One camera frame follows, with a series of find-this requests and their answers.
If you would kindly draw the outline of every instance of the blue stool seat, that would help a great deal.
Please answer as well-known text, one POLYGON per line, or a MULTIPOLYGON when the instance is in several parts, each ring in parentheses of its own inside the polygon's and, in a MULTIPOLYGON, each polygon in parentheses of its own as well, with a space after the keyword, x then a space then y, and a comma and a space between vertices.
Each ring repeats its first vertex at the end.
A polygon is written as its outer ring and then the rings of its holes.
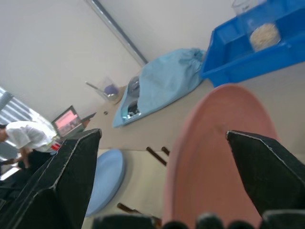
POLYGON ((111 149, 97 159, 94 184, 86 217, 102 210, 118 191, 125 175, 125 160, 120 150, 111 149))

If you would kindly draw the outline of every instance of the clear plastic cup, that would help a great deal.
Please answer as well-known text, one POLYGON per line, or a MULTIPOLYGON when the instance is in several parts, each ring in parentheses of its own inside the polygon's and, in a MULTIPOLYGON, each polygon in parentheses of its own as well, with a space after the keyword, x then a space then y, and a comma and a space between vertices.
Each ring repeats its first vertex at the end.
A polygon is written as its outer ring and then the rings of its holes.
POLYGON ((99 83, 98 90, 96 92, 104 99, 113 102, 119 97, 119 87, 108 77, 104 78, 99 83))
POLYGON ((269 0, 234 0, 232 8, 246 31, 254 51, 279 43, 281 36, 269 0))

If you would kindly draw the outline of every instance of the light blue cloth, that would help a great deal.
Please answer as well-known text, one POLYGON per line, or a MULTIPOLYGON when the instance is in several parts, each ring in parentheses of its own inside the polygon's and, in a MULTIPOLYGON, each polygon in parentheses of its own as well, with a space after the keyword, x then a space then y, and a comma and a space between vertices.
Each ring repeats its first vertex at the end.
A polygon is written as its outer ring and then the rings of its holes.
POLYGON ((125 100, 129 99, 127 87, 112 126, 119 127, 145 117, 194 90, 202 81, 199 70, 203 54, 200 49, 178 49, 146 64, 139 76, 141 115, 123 120, 122 106, 126 106, 125 100))

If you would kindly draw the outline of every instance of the blue tray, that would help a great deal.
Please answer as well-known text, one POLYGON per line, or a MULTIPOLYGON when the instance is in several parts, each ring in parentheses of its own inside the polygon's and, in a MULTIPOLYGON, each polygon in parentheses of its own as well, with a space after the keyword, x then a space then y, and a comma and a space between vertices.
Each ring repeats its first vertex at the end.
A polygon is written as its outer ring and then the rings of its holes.
MULTIPOLYGON (((275 23, 281 41, 255 52, 237 17, 218 26, 212 33, 210 46, 200 70, 214 87, 238 83, 305 61, 305 0, 269 0, 275 12, 275 23)), ((245 14, 262 14, 264 5, 245 14)))

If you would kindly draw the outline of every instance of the person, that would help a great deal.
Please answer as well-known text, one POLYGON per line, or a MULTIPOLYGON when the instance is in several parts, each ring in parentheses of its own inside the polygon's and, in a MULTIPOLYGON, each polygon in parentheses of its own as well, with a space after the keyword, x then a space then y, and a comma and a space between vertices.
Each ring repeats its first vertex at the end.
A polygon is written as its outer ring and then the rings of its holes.
POLYGON ((56 133, 46 125, 32 121, 17 121, 0 125, 0 142, 9 140, 15 144, 21 157, 8 160, 11 164, 18 163, 22 169, 34 173, 54 152, 52 145, 56 133))

